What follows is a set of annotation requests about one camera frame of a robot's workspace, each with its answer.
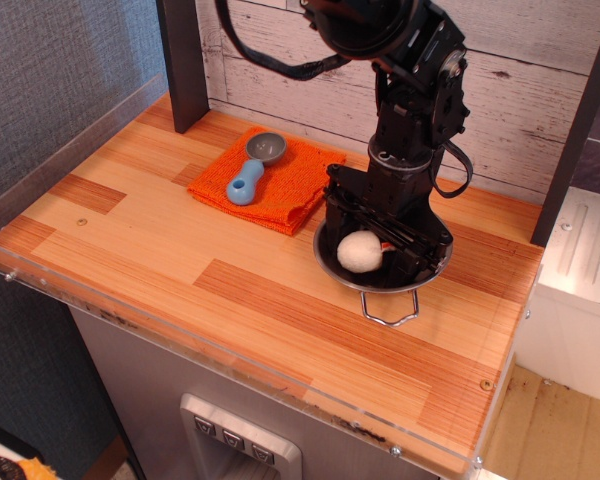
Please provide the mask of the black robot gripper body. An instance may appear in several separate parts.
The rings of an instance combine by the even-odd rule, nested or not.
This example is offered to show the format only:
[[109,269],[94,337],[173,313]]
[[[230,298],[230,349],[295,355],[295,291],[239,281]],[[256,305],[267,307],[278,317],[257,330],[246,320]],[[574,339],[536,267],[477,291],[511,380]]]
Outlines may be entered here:
[[327,168],[326,203],[335,200],[357,219],[360,229],[390,238],[411,235],[431,248],[449,232],[429,202],[442,155],[437,149],[430,160],[407,170],[391,169],[376,158],[366,171],[332,164]]

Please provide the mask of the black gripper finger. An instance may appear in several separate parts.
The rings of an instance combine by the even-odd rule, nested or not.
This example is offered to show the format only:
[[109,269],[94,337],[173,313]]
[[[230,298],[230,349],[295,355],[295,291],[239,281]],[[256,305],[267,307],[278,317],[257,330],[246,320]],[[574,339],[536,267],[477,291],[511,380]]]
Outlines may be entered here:
[[360,229],[357,219],[333,199],[327,200],[325,220],[326,239],[330,250],[336,250],[346,236]]
[[381,248],[381,287],[403,288],[433,278],[441,271],[441,263],[426,257],[413,257],[389,244]]

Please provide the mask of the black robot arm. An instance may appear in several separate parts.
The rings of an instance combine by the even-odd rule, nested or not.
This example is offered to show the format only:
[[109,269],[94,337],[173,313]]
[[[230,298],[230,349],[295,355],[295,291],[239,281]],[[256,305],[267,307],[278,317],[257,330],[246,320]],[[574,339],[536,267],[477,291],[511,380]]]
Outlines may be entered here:
[[[444,154],[473,174],[468,156],[452,142],[469,115],[464,36],[430,1],[309,1],[304,9],[332,50],[370,61],[376,74],[378,123],[368,167],[328,167],[317,260],[358,290],[416,288],[435,278],[452,253],[453,236],[429,202]],[[337,258],[338,246],[356,231],[371,231],[391,247],[371,272],[349,271]]]

